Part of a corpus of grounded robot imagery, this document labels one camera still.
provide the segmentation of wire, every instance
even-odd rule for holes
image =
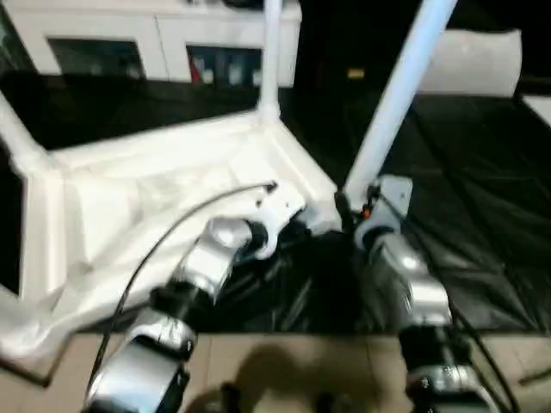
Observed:
[[[103,333],[103,339],[102,343],[100,344],[99,349],[97,350],[96,360],[94,361],[94,366],[92,367],[92,371],[90,373],[90,378],[88,381],[88,387],[87,387],[87,393],[90,390],[90,387],[94,381],[94,378],[97,375],[97,372],[99,371],[100,367],[102,366],[103,358],[105,356],[105,351],[107,349],[107,346],[109,344],[109,340],[111,339],[111,334],[113,333],[113,330],[116,327],[117,321],[119,317],[122,314],[122,311],[124,309],[124,304],[127,302],[128,295],[130,293],[130,290],[132,289],[133,283],[138,278],[139,272],[143,269],[143,267],[147,264],[147,262],[151,259],[153,254],[157,252],[158,248],[161,246],[161,244],[166,240],[166,238],[169,237],[174,230],[180,226],[181,223],[186,221],[187,219],[191,218],[193,215],[198,213],[201,209],[204,209],[205,207],[208,207],[209,205],[213,204],[214,202],[218,200],[222,200],[224,198],[227,198],[229,196],[240,194],[242,192],[250,191],[252,189],[257,188],[267,188],[268,191],[273,190],[277,184],[275,182],[266,182],[266,183],[258,183],[255,185],[249,185],[241,188],[235,188],[229,191],[225,191],[221,194],[217,194],[213,196],[212,198],[209,198],[207,200],[204,200],[200,204],[197,204],[196,206],[189,209],[184,215],[182,215],[179,219],[177,219],[174,224],[170,226],[170,228],[161,236],[161,238],[158,239],[158,241],[151,247],[149,252],[142,258],[142,260],[139,262],[138,267],[134,270],[132,273],[132,276],[130,277],[130,280],[128,280],[127,286],[125,287],[121,297],[119,298],[119,302],[117,303],[117,306],[115,308],[115,312],[113,313],[113,316],[111,317],[111,323],[109,324],[109,327],[105,330]]]
[[[427,261],[427,265],[430,269],[430,272],[440,281],[443,285],[445,285],[445,282],[443,280],[442,275],[440,274],[440,271],[438,269],[438,266],[436,265],[436,260],[434,259],[434,256],[430,253],[429,248],[427,247],[426,243],[423,241],[421,236],[419,235],[417,228],[415,225],[419,225],[419,220],[414,215],[408,215],[408,218],[410,220],[406,220],[406,217],[399,211],[399,209],[385,196],[379,191],[376,195],[376,197],[380,198],[385,204],[387,204],[388,208],[391,210],[392,214],[402,223],[405,225],[408,225],[412,235],[415,237],[416,242],[418,243],[419,247],[423,250],[423,255]],[[449,297],[449,310],[451,311],[451,314],[453,316],[453,319],[455,320],[455,323],[457,320],[461,323],[463,326],[463,329],[467,332],[467,334],[474,340],[474,343],[479,348],[480,352],[484,355],[484,358],[490,365],[490,368],[492,369],[493,373],[495,374],[496,378],[498,379],[499,385],[502,387],[502,389],[505,392],[505,395],[509,401],[509,404],[511,407],[506,407],[505,404],[500,400],[500,398],[497,397],[496,392],[486,383],[487,390],[492,395],[493,400],[499,405],[500,409],[503,411],[509,411],[511,413],[520,413],[520,406],[518,405],[517,398],[513,394],[513,391],[511,387],[509,386],[509,383],[507,383],[507,379],[505,378],[503,372],[498,367],[498,363],[495,361],[495,359],[492,357],[490,351],[488,350],[487,346],[482,341],[482,337],[476,331],[476,329],[470,324],[470,322],[467,320],[465,315],[457,308],[457,306],[454,304],[451,297]]]

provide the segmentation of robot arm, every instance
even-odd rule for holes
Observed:
[[[397,204],[403,198],[394,180],[381,180],[375,192],[383,196],[357,227],[355,240],[369,253],[366,274],[386,294],[386,317],[399,332],[408,372],[406,393],[414,411],[499,413],[474,370],[468,343],[452,323],[444,286],[399,232],[395,210],[400,206],[388,205],[389,196]]]
[[[189,360],[208,313],[244,256],[268,258],[281,230],[306,202],[291,186],[278,186],[248,217],[208,221],[170,281],[152,291],[121,347],[105,363],[88,390],[88,412],[175,412],[189,375]]]

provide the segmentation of floor tile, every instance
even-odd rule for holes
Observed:
[[[180,412],[188,409],[189,405],[201,395],[207,385],[208,364],[210,362],[211,337],[208,335],[199,336],[195,350],[185,365],[189,373],[189,382],[183,394],[182,407]]]
[[[319,394],[346,394],[364,411],[375,404],[365,341],[316,336],[216,336],[208,388],[232,382],[244,413],[313,411]]]
[[[2,411],[18,413],[22,409],[28,384],[11,373],[0,371],[0,406]]]
[[[523,367],[523,374],[531,375],[551,370],[551,339],[544,337],[524,337],[517,341],[516,349]]]
[[[90,370],[96,358],[101,337],[77,335],[71,339],[53,382],[47,389],[27,387],[22,413],[75,413],[82,409]],[[107,354],[116,348],[120,338],[114,337]]]
[[[528,387],[517,387],[515,395],[523,413],[549,413],[551,411],[551,382],[538,382]]]
[[[375,376],[377,407],[380,413],[409,413],[412,403],[406,396],[406,364],[398,338],[368,337],[368,356]]]

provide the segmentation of black tarp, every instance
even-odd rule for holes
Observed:
[[[1,87],[48,149],[253,108],[257,99],[252,90],[79,77],[11,76]],[[342,185],[377,99],[285,90],[282,118]],[[406,235],[421,235],[450,296],[479,329],[551,329],[550,139],[547,126],[521,102],[422,96],[384,166],[413,179]],[[3,159],[1,277],[15,289],[22,185]],[[308,239],[296,235],[300,228],[292,230],[288,246],[272,259],[236,269],[206,330],[385,331],[364,257],[349,237]]]

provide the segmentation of white pole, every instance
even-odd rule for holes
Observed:
[[[34,141],[2,92],[0,138],[8,148],[11,162],[23,176],[29,176],[34,170],[45,168],[51,162],[47,152]]]
[[[424,0],[419,8],[344,185],[354,210],[362,207],[368,185],[381,171],[456,3],[457,0]]]
[[[280,115],[277,99],[277,72],[279,54],[280,20],[282,18],[282,0],[265,0],[264,49],[262,55],[262,86],[258,110],[263,120],[278,120]]]

